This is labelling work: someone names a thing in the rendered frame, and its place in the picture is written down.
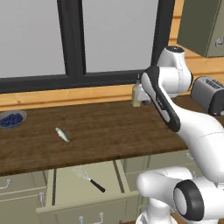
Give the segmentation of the open beige drawer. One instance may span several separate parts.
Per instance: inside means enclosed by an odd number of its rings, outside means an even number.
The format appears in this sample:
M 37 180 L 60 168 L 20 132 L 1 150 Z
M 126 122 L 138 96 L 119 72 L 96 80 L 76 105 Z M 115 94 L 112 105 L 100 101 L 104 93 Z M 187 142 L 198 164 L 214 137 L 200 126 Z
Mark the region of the open beige drawer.
M 137 193 L 130 190 L 120 161 L 86 164 L 84 168 L 106 191 L 78 177 L 70 167 L 50 170 L 45 206 L 37 209 L 41 224 L 80 224 L 80 216 L 98 213 L 104 213 L 102 224 L 137 218 Z

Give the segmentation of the beige drawer front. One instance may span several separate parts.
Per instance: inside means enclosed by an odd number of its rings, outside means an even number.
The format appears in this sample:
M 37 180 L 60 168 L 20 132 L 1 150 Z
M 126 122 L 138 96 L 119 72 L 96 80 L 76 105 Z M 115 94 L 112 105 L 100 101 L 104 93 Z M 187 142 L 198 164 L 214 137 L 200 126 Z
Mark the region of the beige drawer front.
M 46 173 L 44 171 L 27 172 L 10 176 L 0 177 L 0 186 L 6 186 L 7 179 L 11 180 L 7 189 L 0 190 L 0 193 L 11 193 L 32 188 L 46 186 Z
M 157 169 L 162 167 L 191 165 L 194 160 L 186 157 L 189 150 L 179 150 L 149 156 L 131 157 L 121 159 L 122 168 L 125 173 L 141 172 L 148 169 Z

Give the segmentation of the olive green wall cupboard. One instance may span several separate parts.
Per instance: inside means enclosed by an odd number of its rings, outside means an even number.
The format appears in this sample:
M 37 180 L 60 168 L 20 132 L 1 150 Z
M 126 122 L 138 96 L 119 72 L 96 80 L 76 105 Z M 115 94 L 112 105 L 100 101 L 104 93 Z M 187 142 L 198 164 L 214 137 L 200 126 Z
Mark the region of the olive green wall cupboard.
M 205 58 L 224 57 L 224 0 L 185 0 L 177 43 Z

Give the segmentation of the silver toaster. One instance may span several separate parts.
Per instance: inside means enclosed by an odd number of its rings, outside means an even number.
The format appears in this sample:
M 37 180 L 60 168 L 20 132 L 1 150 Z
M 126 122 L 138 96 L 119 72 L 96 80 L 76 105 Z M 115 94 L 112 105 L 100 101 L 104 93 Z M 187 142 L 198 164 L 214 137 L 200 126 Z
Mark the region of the silver toaster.
M 224 84 L 208 76 L 197 78 L 191 98 L 211 116 L 224 116 Z

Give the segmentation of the grey bowl of blueberries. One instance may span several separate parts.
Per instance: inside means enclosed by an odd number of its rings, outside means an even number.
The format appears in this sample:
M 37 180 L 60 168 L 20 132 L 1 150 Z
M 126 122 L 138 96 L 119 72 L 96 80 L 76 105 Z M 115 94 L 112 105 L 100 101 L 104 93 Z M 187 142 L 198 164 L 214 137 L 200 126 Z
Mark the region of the grey bowl of blueberries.
M 26 119 L 27 114 L 23 110 L 9 110 L 0 113 L 0 128 L 13 130 L 18 128 Z

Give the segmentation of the small pale green fish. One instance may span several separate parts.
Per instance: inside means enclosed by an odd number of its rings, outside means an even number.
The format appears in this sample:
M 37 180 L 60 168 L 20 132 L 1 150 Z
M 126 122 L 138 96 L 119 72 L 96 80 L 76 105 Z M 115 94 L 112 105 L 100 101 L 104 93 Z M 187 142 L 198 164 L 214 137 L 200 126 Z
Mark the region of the small pale green fish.
M 60 129 L 60 128 L 55 128 L 56 132 L 58 133 L 59 137 L 61 137 L 64 141 L 66 141 L 67 143 L 69 143 L 70 141 L 67 139 L 67 136 L 65 135 L 65 133 Z

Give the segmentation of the black framed window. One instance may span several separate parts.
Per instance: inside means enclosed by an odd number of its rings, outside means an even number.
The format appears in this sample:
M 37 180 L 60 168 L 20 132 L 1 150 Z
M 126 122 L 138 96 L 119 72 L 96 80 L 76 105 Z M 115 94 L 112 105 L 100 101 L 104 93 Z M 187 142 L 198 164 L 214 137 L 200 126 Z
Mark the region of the black framed window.
M 147 59 L 152 66 L 157 64 L 160 53 L 168 45 L 174 6 L 175 0 L 158 0 L 153 47 Z M 86 68 L 82 0 L 57 0 L 57 8 L 65 72 L 0 78 L 0 94 L 126 85 L 134 83 L 137 76 L 144 72 L 139 69 L 89 73 Z

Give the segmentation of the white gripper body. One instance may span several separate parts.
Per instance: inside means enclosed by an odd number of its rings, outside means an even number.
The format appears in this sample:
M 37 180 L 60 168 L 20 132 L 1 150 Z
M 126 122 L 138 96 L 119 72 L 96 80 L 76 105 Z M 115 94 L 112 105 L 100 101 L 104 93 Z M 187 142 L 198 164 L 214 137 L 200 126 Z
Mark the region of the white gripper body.
M 136 98 L 140 101 L 140 102 L 150 102 L 151 98 L 149 97 L 149 95 L 144 91 L 142 85 L 139 85 L 136 91 Z

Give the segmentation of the pale yellow oil bottle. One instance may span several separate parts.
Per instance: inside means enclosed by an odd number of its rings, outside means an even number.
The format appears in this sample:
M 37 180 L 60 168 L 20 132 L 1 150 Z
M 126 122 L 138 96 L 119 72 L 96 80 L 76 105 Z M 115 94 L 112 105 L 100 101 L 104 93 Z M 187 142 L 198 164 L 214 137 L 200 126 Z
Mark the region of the pale yellow oil bottle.
M 137 99 L 137 90 L 140 85 L 140 74 L 137 75 L 136 77 L 136 84 L 132 88 L 132 96 L 131 96 L 131 104 L 133 107 L 140 107 L 141 102 Z

